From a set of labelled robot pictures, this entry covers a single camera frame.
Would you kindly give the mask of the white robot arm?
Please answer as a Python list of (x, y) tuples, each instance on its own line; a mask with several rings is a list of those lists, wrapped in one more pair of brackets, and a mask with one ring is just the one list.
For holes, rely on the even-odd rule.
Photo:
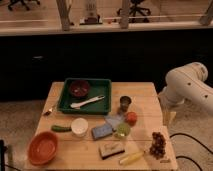
[(170, 70), (166, 76), (166, 86), (159, 93), (160, 103), (172, 108), (186, 99), (213, 115), (213, 88), (205, 84), (208, 77), (206, 66), (192, 62)]

